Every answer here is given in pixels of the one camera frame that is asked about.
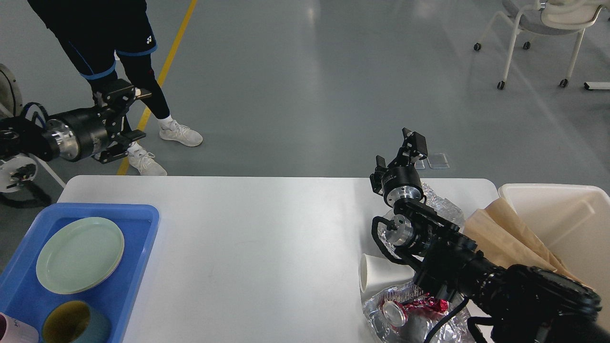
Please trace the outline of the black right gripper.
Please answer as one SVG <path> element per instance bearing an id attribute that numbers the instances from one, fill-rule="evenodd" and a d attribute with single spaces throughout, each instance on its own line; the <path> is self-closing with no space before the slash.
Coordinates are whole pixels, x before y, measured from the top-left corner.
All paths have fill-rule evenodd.
<path id="1" fill-rule="evenodd" d="M 402 134 L 400 166 L 389 168 L 383 156 L 377 155 L 375 170 L 370 174 L 373 192 L 381 195 L 390 208 L 399 200 L 413 199 L 420 202 L 424 197 L 420 176 L 414 165 L 427 159 L 427 140 L 424 135 L 407 128 L 402 129 Z"/>

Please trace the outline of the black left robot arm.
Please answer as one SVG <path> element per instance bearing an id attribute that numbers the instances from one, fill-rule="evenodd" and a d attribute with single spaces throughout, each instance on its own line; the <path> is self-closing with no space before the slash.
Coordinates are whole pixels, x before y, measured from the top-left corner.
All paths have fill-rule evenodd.
<path id="1" fill-rule="evenodd" d="M 150 95 L 128 81 L 115 80 L 102 88 L 98 106 L 33 119 L 25 115 L 2 119 L 2 193 L 19 191 L 32 181 L 38 160 L 93 158 L 107 164 L 126 157 L 128 146 L 145 137 L 143 131 L 131 128 L 128 111 L 135 101 Z"/>

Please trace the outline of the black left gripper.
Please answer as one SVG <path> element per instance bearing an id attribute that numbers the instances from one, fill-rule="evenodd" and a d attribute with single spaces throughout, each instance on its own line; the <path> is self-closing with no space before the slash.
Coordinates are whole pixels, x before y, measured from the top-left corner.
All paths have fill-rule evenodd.
<path id="1" fill-rule="evenodd" d="M 120 133 L 120 114 L 137 100 L 151 97 L 144 88 L 117 79 L 94 91 L 94 107 L 64 111 L 46 121 L 55 157 L 77 162 L 85 158 L 107 164 L 128 156 L 128 147 L 146 137 L 141 130 Z"/>

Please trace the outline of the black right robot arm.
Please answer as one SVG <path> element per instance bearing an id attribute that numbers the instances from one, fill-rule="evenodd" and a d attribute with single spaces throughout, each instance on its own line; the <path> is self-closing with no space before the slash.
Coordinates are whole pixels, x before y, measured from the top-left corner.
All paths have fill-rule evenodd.
<path id="1" fill-rule="evenodd" d="M 462 297 L 423 341 L 431 342 L 473 301 L 486 313 L 466 319 L 476 343 L 486 340 L 481 325 L 492 327 L 495 343 L 607 343 L 609 333 L 597 324 L 601 299 L 590 287 L 548 269 L 490 262 L 457 224 L 429 206 L 415 167 L 428 157 L 426 139 L 406 128 L 402 135 L 396 157 L 387 164 L 377 156 L 370 174 L 372 190 L 394 213 L 373 217 L 373 240 L 390 262 L 414 270 L 414 285 L 434 298 L 434 309 Z"/>

